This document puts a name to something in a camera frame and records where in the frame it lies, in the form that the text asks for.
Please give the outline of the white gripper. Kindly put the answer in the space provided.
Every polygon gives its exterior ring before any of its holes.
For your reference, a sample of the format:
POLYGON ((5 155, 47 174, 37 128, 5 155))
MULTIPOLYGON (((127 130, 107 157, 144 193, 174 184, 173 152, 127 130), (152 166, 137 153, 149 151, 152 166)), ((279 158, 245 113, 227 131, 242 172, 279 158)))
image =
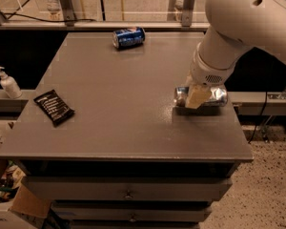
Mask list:
POLYGON ((200 56, 199 50, 200 43, 194 50, 193 63, 190 66, 190 76, 194 84, 198 84, 189 87, 185 107, 191 109, 197 109, 206 102, 212 95, 209 87, 223 85, 235 69, 235 62, 227 65, 224 69, 216 69, 205 62, 200 56))

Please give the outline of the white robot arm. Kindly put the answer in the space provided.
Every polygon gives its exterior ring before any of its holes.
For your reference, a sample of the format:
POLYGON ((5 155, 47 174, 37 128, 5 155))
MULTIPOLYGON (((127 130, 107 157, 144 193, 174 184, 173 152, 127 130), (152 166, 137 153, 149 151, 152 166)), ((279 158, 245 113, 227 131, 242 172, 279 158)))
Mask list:
POLYGON ((286 0, 206 0, 210 27, 194 50, 185 85, 185 106, 207 102, 212 87, 225 83, 237 60, 259 48, 286 65, 286 0))

